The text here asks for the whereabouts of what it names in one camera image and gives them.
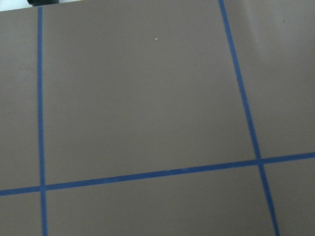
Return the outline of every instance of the blue tape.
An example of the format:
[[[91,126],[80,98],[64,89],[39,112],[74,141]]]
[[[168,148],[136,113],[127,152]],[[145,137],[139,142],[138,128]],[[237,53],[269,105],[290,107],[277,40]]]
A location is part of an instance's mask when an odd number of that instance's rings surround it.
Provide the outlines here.
[[[39,192],[40,186],[0,190],[0,196]]]
[[[265,164],[270,164],[270,163],[277,163],[277,162],[310,159],[314,157],[315,157],[315,152],[308,152],[308,153],[302,153],[302,154],[296,154],[296,155],[270,157],[270,158],[263,159],[263,162]]]
[[[315,152],[265,158],[265,159],[262,159],[261,162],[263,164],[270,164],[270,163],[280,163],[280,162],[303,160],[303,159],[310,159],[310,158],[315,158]],[[189,167],[189,168],[184,168],[184,169],[174,169],[174,170],[169,170],[169,171],[158,171],[158,172],[149,172],[149,173],[118,176],[118,177],[89,179],[89,180],[67,182],[67,183],[56,183],[56,184],[50,184],[50,185],[45,185],[45,186],[6,189],[6,190],[0,190],[0,196],[40,192],[41,189],[45,191],[58,190],[58,189],[64,189],[64,188],[84,187],[84,186],[89,186],[89,185],[122,182],[122,181],[129,181],[129,180],[135,180],[135,179],[154,178],[154,177],[163,177],[163,176],[171,176],[171,175],[182,175],[182,174],[189,174],[189,173],[215,171],[215,170],[223,170],[223,169],[230,169],[230,168],[240,168],[240,167],[255,166],[255,165],[259,165],[259,161],[257,160],[240,161],[240,162],[231,162],[231,163],[225,163],[225,164],[216,164],[216,165],[208,165],[208,166],[200,166],[200,167]]]
[[[263,187],[264,187],[264,191],[265,191],[265,195],[266,195],[266,199],[267,199],[270,215],[271,215],[271,218],[272,218],[272,223],[273,223],[273,227],[274,227],[274,230],[275,230],[275,234],[276,234],[276,236],[279,236],[279,229],[278,229],[278,223],[277,223],[277,219],[276,219],[276,215],[275,215],[274,205],[273,205],[273,201],[272,201],[272,198],[271,198],[270,189],[269,189],[269,186],[268,186],[268,181],[267,181],[267,178],[266,178],[266,173],[265,173],[265,170],[264,170],[263,161],[261,160],[261,155],[260,155],[259,145],[258,145],[258,141],[257,141],[257,136],[256,136],[256,133],[255,133],[255,129],[254,129],[253,121],[252,121],[252,115],[251,115],[251,111],[250,111],[249,102],[248,102],[248,99],[247,99],[247,96],[246,96],[246,92],[245,92],[245,86],[244,86],[244,83],[243,83],[241,69],[240,69],[240,66],[239,66],[239,63],[238,63],[236,50],[235,50],[235,47],[234,47],[234,42],[233,42],[231,29],[230,29],[230,26],[229,26],[229,23],[228,23],[228,18],[227,18],[225,6],[224,6],[224,1],[223,0],[219,0],[219,5],[220,5],[220,10],[221,10],[221,14],[222,14],[222,19],[223,19],[223,23],[224,23],[224,28],[225,28],[225,32],[226,32],[227,41],[228,41],[228,44],[229,44],[229,47],[230,47],[230,52],[231,52],[231,56],[232,56],[232,60],[233,60],[233,64],[234,64],[235,74],[236,74],[239,90],[240,90],[242,101],[243,101],[243,106],[244,106],[244,110],[245,110],[245,114],[246,114],[246,119],[247,119],[249,131],[250,131],[250,135],[251,135],[251,139],[252,139],[252,145],[253,145],[253,148],[254,148],[256,159],[259,161],[258,167],[259,167],[261,181],[262,181],[262,184],[263,184]]]
[[[38,149],[40,173],[40,200],[42,234],[47,236],[47,204],[45,187],[44,130],[43,130],[43,82],[42,82],[42,35],[43,8],[38,8],[37,19],[37,112],[38,112]]]
[[[239,167],[254,166],[254,165],[257,165],[256,160],[240,161],[240,162],[216,164],[216,165],[209,165],[209,166],[174,169],[174,170],[169,170],[169,171],[157,171],[157,172],[148,172],[148,173],[142,173],[142,174],[127,175],[127,176],[117,176],[117,177],[98,178],[98,179],[90,179],[90,180],[67,182],[67,183],[57,183],[57,184],[47,185],[46,188],[47,190],[56,190],[56,189],[64,189],[64,188],[83,187],[83,186],[88,186],[88,185],[122,182],[122,181],[144,179],[144,178],[154,178],[154,177],[163,177],[163,176],[182,175],[182,174],[188,174],[188,173],[197,173],[197,172],[204,172],[204,171],[215,171],[215,170],[222,170],[222,169],[239,168]]]

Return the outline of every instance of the grid square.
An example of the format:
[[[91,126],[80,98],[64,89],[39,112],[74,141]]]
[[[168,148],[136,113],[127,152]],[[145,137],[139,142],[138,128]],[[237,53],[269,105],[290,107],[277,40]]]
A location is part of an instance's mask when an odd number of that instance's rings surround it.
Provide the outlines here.
[[[47,206],[50,236],[274,234],[257,167],[49,191]]]
[[[280,234],[315,232],[315,159],[265,165]]]
[[[41,236],[39,193],[1,196],[0,225],[1,236]]]
[[[55,5],[43,43],[48,183],[254,159],[216,0]]]
[[[315,1],[225,1],[262,157],[315,151]]]
[[[0,13],[0,189],[38,185],[37,11]]]

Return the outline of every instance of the blue tape line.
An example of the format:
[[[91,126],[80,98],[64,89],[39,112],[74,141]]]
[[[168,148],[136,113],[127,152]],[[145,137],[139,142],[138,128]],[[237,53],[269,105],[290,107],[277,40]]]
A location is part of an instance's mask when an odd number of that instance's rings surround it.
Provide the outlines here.
[[[309,152],[309,153],[302,153],[302,154],[296,154],[296,155],[270,157],[270,158],[263,159],[263,162],[265,164],[270,164],[270,163],[277,163],[277,162],[284,162],[284,161],[310,159],[314,157],[315,157],[315,152]]]
[[[56,190],[56,189],[64,189],[64,188],[83,187],[83,186],[88,186],[88,185],[122,182],[122,181],[129,181],[129,180],[135,180],[135,179],[182,175],[182,174],[197,173],[197,172],[204,172],[204,171],[215,171],[215,170],[254,166],[254,165],[257,165],[256,160],[240,161],[240,162],[216,164],[216,165],[209,165],[209,166],[174,169],[174,170],[169,170],[169,171],[157,171],[157,172],[148,172],[148,173],[142,173],[142,174],[127,175],[127,176],[117,176],[117,177],[98,178],[98,179],[90,179],[90,180],[67,182],[67,183],[57,183],[57,184],[47,185],[46,187],[47,187],[47,190]]]
[[[231,56],[232,56],[232,60],[233,60],[233,64],[234,64],[235,74],[236,74],[240,94],[241,94],[242,101],[243,101],[246,119],[247,119],[249,131],[250,131],[250,135],[251,135],[251,139],[252,139],[252,145],[254,148],[256,159],[259,161],[258,167],[259,167],[260,177],[261,177],[263,188],[265,191],[265,195],[266,195],[270,215],[272,218],[272,223],[273,223],[273,227],[275,230],[275,234],[276,234],[276,236],[279,236],[279,229],[278,229],[278,223],[277,223],[276,214],[275,214],[275,210],[274,210],[274,204],[273,204],[270,189],[268,186],[268,181],[266,178],[266,173],[264,170],[263,161],[261,160],[257,136],[255,133],[255,129],[254,129],[253,121],[252,121],[252,115],[251,115],[251,111],[250,111],[249,102],[248,102],[246,92],[245,92],[245,86],[243,83],[241,69],[240,69],[240,66],[238,63],[236,50],[235,50],[234,43],[233,43],[233,37],[232,37],[231,29],[230,29],[230,26],[228,23],[228,18],[227,18],[225,6],[224,6],[224,1],[219,0],[219,5],[220,5],[220,10],[221,10],[221,14],[222,14],[222,19],[223,19],[223,23],[224,23],[227,41],[228,41],[228,44],[230,47],[230,52],[231,52]]]
[[[270,163],[280,163],[280,162],[303,160],[303,159],[310,159],[310,158],[315,158],[315,152],[302,153],[302,154],[289,155],[289,156],[271,157],[271,158],[262,159],[262,162],[264,164],[270,164]],[[225,164],[216,164],[216,165],[201,166],[201,167],[190,167],[190,168],[175,169],[175,170],[169,170],[169,171],[158,171],[158,172],[149,172],[149,173],[118,176],[118,177],[82,180],[82,181],[67,182],[67,183],[56,183],[56,184],[45,185],[43,187],[34,186],[34,187],[26,187],[26,188],[6,189],[6,190],[0,190],[0,196],[40,192],[41,189],[45,191],[49,191],[49,190],[58,190],[58,189],[64,189],[64,188],[84,187],[84,186],[89,186],[89,185],[122,182],[122,181],[134,180],[134,179],[154,178],[154,177],[162,177],[162,176],[198,173],[198,172],[203,172],[203,171],[215,171],[215,170],[223,170],[223,169],[230,169],[230,168],[240,168],[240,167],[245,167],[245,166],[258,165],[258,163],[259,161],[257,160],[231,162],[231,163],[225,163]]]
[[[37,21],[37,112],[38,112],[38,149],[40,173],[40,201],[42,234],[47,236],[47,204],[45,188],[44,130],[43,130],[43,82],[42,82],[42,33],[43,8],[38,8]]]
[[[39,192],[40,186],[0,190],[0,196]]]

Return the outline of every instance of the flat panel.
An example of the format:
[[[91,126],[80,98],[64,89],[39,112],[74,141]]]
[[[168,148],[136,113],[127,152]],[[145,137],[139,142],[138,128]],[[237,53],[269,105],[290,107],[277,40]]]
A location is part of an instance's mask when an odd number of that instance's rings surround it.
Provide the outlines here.
[[[39,193],[0,197],[1,236],[41,236]]]
[[[37,11],[0,13],[0,189],[38,185]]]
[[[280,234],[315,232],[315,159],[266,165]]]
[[[262,156],[315,151],[315,1],[225,3]]]
[[[274,235],[257,167],[47,193],[50,236]]]
[[[48,183],[254,158],[218,2],[44,9]]]

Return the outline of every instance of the dark object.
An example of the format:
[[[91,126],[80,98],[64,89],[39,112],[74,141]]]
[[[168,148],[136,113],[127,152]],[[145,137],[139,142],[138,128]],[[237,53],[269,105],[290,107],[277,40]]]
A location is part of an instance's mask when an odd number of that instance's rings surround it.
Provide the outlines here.
[[[59,0],[28,0],[32,6],[42,6],[59,3]]]

